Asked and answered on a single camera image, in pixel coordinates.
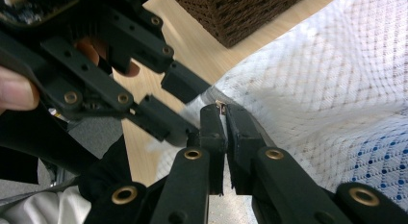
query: white net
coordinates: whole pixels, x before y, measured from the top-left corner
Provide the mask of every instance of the white net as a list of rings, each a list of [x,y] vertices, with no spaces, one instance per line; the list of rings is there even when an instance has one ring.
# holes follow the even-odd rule
[[[197,124],[199,109],[216,99],[242,105],[320,186],[364,183],[408,211],[407,31],[408,0],[335,0],[182,114]],[[177,150],[163,154],[159,178]],[[212,199],[210,223],[255,222],[248,198],[227,196]]]

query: wooden table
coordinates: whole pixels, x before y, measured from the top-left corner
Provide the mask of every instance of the wooden table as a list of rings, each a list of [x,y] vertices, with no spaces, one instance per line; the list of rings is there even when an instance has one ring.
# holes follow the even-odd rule
[[[219,44],[174,0],[150,0],[144,6],[164,21],[163,33],[166,42],[175,51],[174,59],[213,84],[239,61],[283,35],[331,1],[333,0],[302,0],[229,49]],[[140,75],[136,78],[115,78],[134,94],[136,102],[151,93],[175,111],[180,111],[183,104],[160,88],[163,75],[157,75],[141,65],[140,68]],[[156,179],[161,152],[148,151],[146,145],[155,140],[127,120],[123,121],[123,132],[132,178],[150,186]]]

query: dark brown woven basket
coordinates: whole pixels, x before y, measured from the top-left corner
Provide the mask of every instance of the dark brown woven basket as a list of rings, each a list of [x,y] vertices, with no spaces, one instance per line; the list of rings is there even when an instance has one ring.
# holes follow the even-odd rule
[[[213,37],[231,47],[299,0],[176,0]]]

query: black plastic part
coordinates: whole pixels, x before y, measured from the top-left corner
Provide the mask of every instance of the black plastic part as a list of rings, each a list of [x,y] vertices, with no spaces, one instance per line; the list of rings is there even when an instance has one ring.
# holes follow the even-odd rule
[[[210,154],[210,194],[223,194],[226,138],[217,105],[201,109],[200,147]]]
[[[32,16],[40,18],[39,23],[14,23],[12,19],[2,19],[0,22],[0,26],[2,27],[2,29],[16,34],[16,36],[21,40],[35,43],[42,37],[47,37],[50,34],[56,34],[61,33],[62,31],[66,31],[66,25],[69,24],[72,20],[76,21],[80,18],[83,18],[84,14],[81,12],[87,9],[91,11],[92,7],[95,5],[95,2],[98,2],[98,0],[79,0],[71,6],[60,5],[56,8],[56,5],[54,5],[51,6],[54,9],[48,9],[48,11],[52,12],[48,13],[47,15],[41,14],[41,12],[31,12]],[[29,14],[29,12],[20,11],[20,13],[16,14],[14,17],[24,18],[25,16],[27,16],[27,14]]]
[[[165,40],[162,33],[163,20],[142,6],[146,1],[147,0],[106,0],[106,2],[109,2],[110,7],[117,9],[130,19],[138,22],[153,36]]]
[[[36,156],[77,175],[85,172],[98,159],[55,119],[43,105],[30,112],[5,111],[0,116],[0,146]]]
[[[110,187],[131,181],[125,138],[121,136],[99,162],[79,177],[78,189],[83,198],[94,203]]]
[[[114,195],[116,191],[121,192],[116,196]],[[131,199],[130,191],[136,192],[136,197],[134,199]],[[140,215],[142,201],[145,195],[146,187],[139,183],[129,182],[114,185],[96,200],[96,202],[92,203],[92,209],[84,223],[137,223],[136,221]],[[116,204],[113,202],[114,198],[123,202],[127,199],[130,201],[124,204]]]
[[[127,73],[134,58],[157,73],[166,71],[173,62],[171,47],[126,15],[109,7],[103,7],[102,12],[96,36],[109,42],[108,62],[116,70]]]
[[[260,148],[266,146],[250,114],[242,107],[226,106],[228,152],[232,186],[239,195],[251,195],[255,181],[253,160]]]
[[[401,207],[367,185],[341,184],[337,188],[335,201],[353,223],[408,223],[408,215]]]
[[[0,179],[38,184],[38,158],[1,146],[0,156]]]
[[[162,88],[183,103],[190,102],[209,87],[208,83],[178,61],[174,61],[170,65],[165,77],[162,79]]]
[[[187,159],[190,151],[199,152],[200,157]],[[209,154],[200,148],[177,153],[150,223],[207,223],[209,163]]]
[[[273,151],[269,155],[277,159],[271,159],[267,151]],[[351,223],[288,152],[261,148],[255,167],[282,223]]]
[[[119,112],[130,110],[134,102],[133,95],[66,40],[51,37],[42,42],[41,47],[81,79],[90,90],[98,93],[112,108]],[[119,100],[120,97],[125,97],[126,100]]]
[[[150,117],[161,128],[168,131],[165,139],[172,145],[185,147],[188,134],[198,133],[197,128],[152,95],[143,98],[139,109],[142,114]]]
[[[160,196],[162,195],[163,188],[165,187],[167,177],[157,181],[152,186],[147,188],[146,196],[143,199],[142,210],[140,212],[138,223],[149,223],[152,218],[153,212],[156,209]]]
[[[59,71],[48,60],[33,52],[9,35],[0,31],[0,65],[30,79],[42,92],[46,101],[56,108],[66,111],[78,111],[82,103],[81,91],[59,75]],[[77,102],[66,104],[64,95],[75,92]]]
[[[271,203],[253,196],[251,205],[258,224],[282,223],[276,208]]]
[[[131,112],[123,115],[129,119],[132,123],[138,125],[141,129],[145,130],[149,135],[153,136],[158,141],[163,141],[169,134],[169,130],[158,123],[156,120],[152,120],[147,116],[138,104],[134,104],[131,107]]]

